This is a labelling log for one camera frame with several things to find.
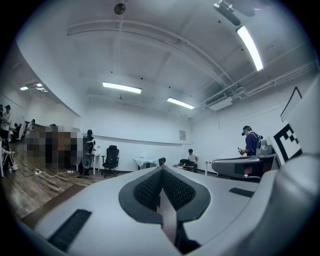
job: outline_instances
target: black vent slot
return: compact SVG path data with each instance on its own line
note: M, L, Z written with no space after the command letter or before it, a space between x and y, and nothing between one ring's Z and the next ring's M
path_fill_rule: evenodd
M169 172L162 171L162 178L163 190L176 211L195 198L195 189Z
M159 194L162 190L161 172L158 171L150 178L141 182L134 189L135 199L150 210L157 211L159 203Z
M49 243L66 252L91 215L87 210L76 210L49 238Z
M240 195L240 196L248 197L248 198L252 198L252 196L255 193L253 191L249 191L249 190L245 190L237 187L231 188L229 192Z

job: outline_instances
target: fluorescent ceiling light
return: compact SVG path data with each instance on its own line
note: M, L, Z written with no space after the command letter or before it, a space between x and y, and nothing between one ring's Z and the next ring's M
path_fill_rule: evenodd
M124 85L119 85L119 84L114 84L114 83L108 83L108 82L102 82L103 87L107 88L113 88L113 89L119 89L123 91L128 91L136 94L141 93L140 88L135 88L135 87L129 87L129 86L124 86Z
M191 110L193 110L193 109L195 108L194 106L188 105L188 104L186 104L186 103L183 103L183 102L181 102L181 101L179 101L179 100L176 100L176 99L174 99L174 98L171 98L171 97L168 98L167 101L168 101L168 102L171 102L171 103L174 103L174 104L178 104L178 105L180 105L180 106L186 107L186 108L191 109Z
M263 69L263 65L259 56L259 52L255 46L254 41L252 40L248 30L245 26L240 27L236 30L238 35L241 37L242 41L244 42L245 46L249 50L249 53L251 54L251 57L253 59L253 62L255 64L255 68L257 71Z

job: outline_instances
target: black mesh panel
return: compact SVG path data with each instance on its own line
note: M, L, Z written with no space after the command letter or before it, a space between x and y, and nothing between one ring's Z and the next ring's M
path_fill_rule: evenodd
M166 196L176 211L188 204L196 196L194 188L166 170L162 170L162 185Z
M156 172L154 175L140 183L134 189L135 199L145 207L156 211L159 194L162 189L161 184L161 171Z

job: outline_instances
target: backpack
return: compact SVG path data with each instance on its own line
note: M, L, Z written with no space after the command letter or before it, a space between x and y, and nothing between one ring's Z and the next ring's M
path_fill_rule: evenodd
M258 139L258 141L264 138L262 135L258 135L255 132L251 132L250 134L252 134L256 139Z

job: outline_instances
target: wooden floor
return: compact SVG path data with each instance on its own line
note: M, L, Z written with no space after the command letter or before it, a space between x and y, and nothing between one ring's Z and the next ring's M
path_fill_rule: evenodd
M20 146L13 144L10 145L10 148L16 152L14 160L19 170L13 173L5 173L0 183L11 205L12 213L18 219L22 219L74 184L86 187L105 180L98 171L96 171L95 175L90 171L89 178L77 178L77 176L79 176L77 172L59 174L55 177L49 177L44 173L34 175L35 169L39 167L26 160ZM67 171L67 169L39 169L47 172L51 176L56 175L57 171L59 173Z

